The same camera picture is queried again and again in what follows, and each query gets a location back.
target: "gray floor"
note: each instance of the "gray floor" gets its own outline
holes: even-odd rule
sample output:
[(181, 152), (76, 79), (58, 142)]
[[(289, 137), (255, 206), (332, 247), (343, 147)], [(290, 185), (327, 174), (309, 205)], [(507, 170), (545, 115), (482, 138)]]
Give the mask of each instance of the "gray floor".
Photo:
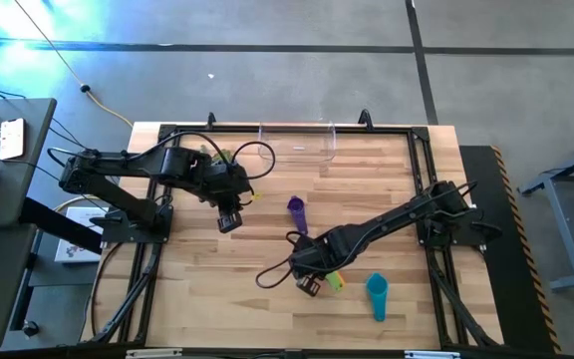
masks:
[[(29, 10), (59, 40), (412, 43), (403, 0), (46, 2), (54, 3), (52, 18), (41, 5)], [(574, 1), (416, 0), (416, 6), (426, 46), (574, 47)], [(0, 37), (39, 38), (29, 24), (13, 27), (2, 22), (5, 16), (19, 14), (14, 7), (0, 13)], [(413, 55), (65, 52), (64, 56), (106, 105), (133, 121), (204, 121), (212, 111), (223, 122), (324, 118), (354, 123), (360, 110), (368, 108), (379, 124), (427, 122)], [(555, 167), (573, 152), (573, 56), (428, 56), (427, 63), (439, 123), (455, 125), (464, 145), (500, 147), (515, 185)], [(129, 129), (88, 101), (52, 52), (21, 46), (0, 49), (0, 89), (57, 98), (55, 117), (86, 146), (120, 150), (128, 142)], [(54, 137), (46, 145), (74, 149)], [(41, 158), (40, 165), (57, 172), (47, 158)], [(36, 175), (31, 196), (48, 205), (68, 198), (41, 174)], [(548, 282), (569, 274), (547, 199), (536, 193), (518, 201), (542, 279)], [(87, 293), (62, 287), (39, 291), (35, 297), (34, 308), (44, 303), (64, 307), (70, 301), (83, 310)], [(548, 293), (548, 301), (562, 349), (574, 354), (574, 289)], [(40, 325), (57, 315), (33, 307), (31, 313)], [(51, 328), (27, 342), (8, 337), (4, 347), (73, 342), (77, 340), (73, 328), (81, 325), (79, 313), (68, 329)]]

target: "blue cup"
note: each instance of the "blue cup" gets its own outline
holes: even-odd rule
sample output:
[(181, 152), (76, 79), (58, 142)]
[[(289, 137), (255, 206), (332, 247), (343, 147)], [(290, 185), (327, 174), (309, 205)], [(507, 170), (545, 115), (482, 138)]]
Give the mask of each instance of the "blue cup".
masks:
[(373, 273), (367, 279), (367, 291), (374, 307), (374, 319), (385, 321), (387, 318), (387, 292), (389, 291), (387, 278), (378, 272)]

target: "white paper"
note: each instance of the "white paper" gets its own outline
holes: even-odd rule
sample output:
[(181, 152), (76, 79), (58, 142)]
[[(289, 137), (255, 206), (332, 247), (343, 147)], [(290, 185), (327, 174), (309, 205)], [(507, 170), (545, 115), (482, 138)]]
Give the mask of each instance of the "white paper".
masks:
[[(66, 212), (66, 217), (79, 223), (81, 225), (93, 225), (90, 218), (104, 216), (106, 213), (100, 208), (96, 207), (69, 207)], [(99, 226), (90, 227), (96, 233), (103, 233), (103, 229)], [(88, 250), (78, 247), (75, 244), (65, 240), (59, 239), (59, 246), (55, 254), (56, 262), (64, 263), (83, 263), (83, 262), (97, 262), (101, 257), (98, 254), (92, 253)]]

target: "wooden table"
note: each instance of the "wooden table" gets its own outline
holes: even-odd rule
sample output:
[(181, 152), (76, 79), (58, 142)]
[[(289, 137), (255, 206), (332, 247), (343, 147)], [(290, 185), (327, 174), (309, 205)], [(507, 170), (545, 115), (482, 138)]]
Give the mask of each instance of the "wooden table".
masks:
[[(160, 125), (136, 123), (129, 150), (141, 152), (155, 144)], [(438, 179), (465, 182), (454, 127), (433, 126), (429, 130)], [(232, 152), (242, 143), (257, 139), (256, 134), (210, 136)], [(285, 141), (290, 136), (298, 137), (285, 135)], [(306, 140), (299, 136), (298, 141)], [(181, 144), (199, 148), (204, 141), (187, 136)], [(251, 176), (266, 167), (255, 147), (244, 150), (238, 159)], [(339, 134), (336, 156), (328, 166), (281, 163), (252, 185), (261, 198), (241, 213), (243, 226), (227, 234), (218, 232), (214, 208), (182, 190), (172, 192), (172, 234), (158, 271), (148, 347), (439, 347), (427, 260), (417, 245), (414, 226), (374, 242), (343, 269), (347, 286), (340, 293), (333, 293), (324, 284), (318, 296), (310, 298), (296, 288), (292, 278), (274, 289), (258, 288), (254, 282), (260, 270), (291, 252), (291, 245), (284, 240), (285, 233), (294, 229), (286, 209), (291, 195), (305, 200), (312, 236), (338, 224), (362, 222), (411, 198), (415, 190), (405, 137)], [(147, 180), (122, 179), (121, 186), (144, 197)], [(119, 249), (101, 278), (95, 303), (99, 326), (126, 295), (134, 250), (129, 244)], [(452, 252), (463, 302), (486, 332), (501, 342), (482, 256), (472, 248), (454, 247)], [(281, 267), (262, 279), (273, 282), (287, 269)], [(390, 283), (388, 316), (380, 323), (373, 319), (364, 284), (374, 271)], [(138, 302), (135, 323), (140, 306)], [(445, 308), (449, 333), (455, 338), (452, 311), (449, 305)], [(90, 336), (88, 325), (82, 339)]]

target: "purple cup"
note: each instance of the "purple cup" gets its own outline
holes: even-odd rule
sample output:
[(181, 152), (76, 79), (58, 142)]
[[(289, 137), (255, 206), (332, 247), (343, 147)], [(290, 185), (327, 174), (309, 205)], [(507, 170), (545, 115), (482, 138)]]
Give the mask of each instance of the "purple cup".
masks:
[(287, 209), (291, 212), (291, 217), (296, 223), (298, 231), (307, 234), (307, 219), (305, 218), (305, 202), (299, 197), (292, 195), (287, 203)]

